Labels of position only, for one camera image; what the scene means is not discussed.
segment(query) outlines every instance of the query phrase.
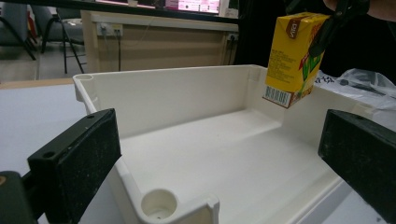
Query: black curtain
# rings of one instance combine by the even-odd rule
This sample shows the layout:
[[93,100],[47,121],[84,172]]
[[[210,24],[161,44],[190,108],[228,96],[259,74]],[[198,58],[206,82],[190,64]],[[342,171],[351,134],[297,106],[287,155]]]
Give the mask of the black curtain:
[[[286,15],[290,0],[240,0],[239,40],[234,64],[268,65],[276,18]],[[321,0],[307,1],[304,10],[331,15]],[[340,77],[346,70],[375,71],[396,84],[396,40],[386,21],[359,16],[341,28],[326,48],[320,69]]]

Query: human hand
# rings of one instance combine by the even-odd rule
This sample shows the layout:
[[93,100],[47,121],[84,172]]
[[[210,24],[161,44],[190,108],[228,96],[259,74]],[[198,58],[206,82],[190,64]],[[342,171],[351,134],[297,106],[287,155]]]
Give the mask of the human hand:
[[[326,7],[335,10],[339,0],[323,0]],[[370,0],[368,15],[383,21],[396,21],[395,0]]]

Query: barcode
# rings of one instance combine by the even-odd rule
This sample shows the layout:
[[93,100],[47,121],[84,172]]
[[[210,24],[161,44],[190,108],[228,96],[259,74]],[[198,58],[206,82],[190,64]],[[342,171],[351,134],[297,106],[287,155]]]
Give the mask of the barcode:
[[290,101],[290,96],[291,93],[288,93],[286,91],[280,91],[269,86],[265,86],[265,93],[263,97],[277,104],[288,106]]

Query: table surface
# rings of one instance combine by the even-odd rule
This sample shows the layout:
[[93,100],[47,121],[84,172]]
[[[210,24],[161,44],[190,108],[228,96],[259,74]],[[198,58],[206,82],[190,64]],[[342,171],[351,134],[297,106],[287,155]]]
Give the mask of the table surface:
[[[0,84],[0,171],[26,174],[26,159],[32,153],[86,115],[84,104],[76,100],[71,78]],[[309,219],[303,223],[314,223]],[[48,223],[45,216],[38,222]],[[79,223],[124,223],[107,181]],[[386,222],[352,190],[323,223]]]

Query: juice carton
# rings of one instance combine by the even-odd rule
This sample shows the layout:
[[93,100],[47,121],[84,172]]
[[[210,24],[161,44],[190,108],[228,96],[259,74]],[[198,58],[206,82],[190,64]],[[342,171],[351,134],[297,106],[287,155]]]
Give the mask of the juice carton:
[[302,12],[278,17],[262,98],[289,108],[312,91],[323,53],[308,49],[329,16]]

